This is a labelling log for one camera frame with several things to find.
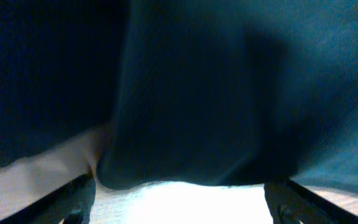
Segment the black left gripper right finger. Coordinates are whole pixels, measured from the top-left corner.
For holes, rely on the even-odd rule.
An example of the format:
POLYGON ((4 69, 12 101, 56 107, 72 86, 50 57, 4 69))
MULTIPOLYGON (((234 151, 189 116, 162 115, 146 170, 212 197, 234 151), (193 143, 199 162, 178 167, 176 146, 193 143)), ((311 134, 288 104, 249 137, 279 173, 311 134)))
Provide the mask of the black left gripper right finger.
POLYGON ((273 224, 358 224, 358 216, 292 180, 268 182, 265 199, 273 224))

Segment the black t-shirt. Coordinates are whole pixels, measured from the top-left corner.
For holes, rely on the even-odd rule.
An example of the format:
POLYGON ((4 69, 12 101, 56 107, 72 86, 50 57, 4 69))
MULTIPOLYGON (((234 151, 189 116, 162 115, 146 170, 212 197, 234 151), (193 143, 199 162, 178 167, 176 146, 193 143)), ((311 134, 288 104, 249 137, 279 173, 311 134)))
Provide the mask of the black t-shirt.
POLYGON ((0 168, 99 124, 110 189, 358 194, 358 0, 0 1, 0 168))

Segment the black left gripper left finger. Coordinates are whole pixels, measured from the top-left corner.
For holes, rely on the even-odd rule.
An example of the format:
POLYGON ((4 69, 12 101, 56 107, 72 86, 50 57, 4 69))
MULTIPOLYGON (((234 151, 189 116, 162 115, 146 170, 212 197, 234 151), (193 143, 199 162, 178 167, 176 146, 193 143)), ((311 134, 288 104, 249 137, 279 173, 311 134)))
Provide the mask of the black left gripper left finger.
POLYGON ((0 220, 0 224, 89 224, 95 195, 93 175, 83 174, 0 220))

